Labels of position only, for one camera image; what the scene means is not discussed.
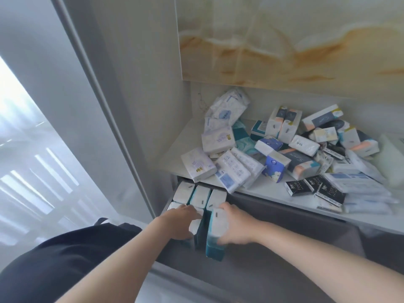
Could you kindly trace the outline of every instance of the person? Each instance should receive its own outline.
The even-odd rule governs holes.
[[[229,229],[219,238],[219,244],[264,245],[303,272],[336,303],[403,301],[403,275],[329,244],[259,221],[227,202],[220,207],[227,214]],[[57,303],[133,303],[164,246],[170,239],[190,238],[188,228],[194,219],[200,219],[200,215],[192,206],[168,210],[85,275]]]

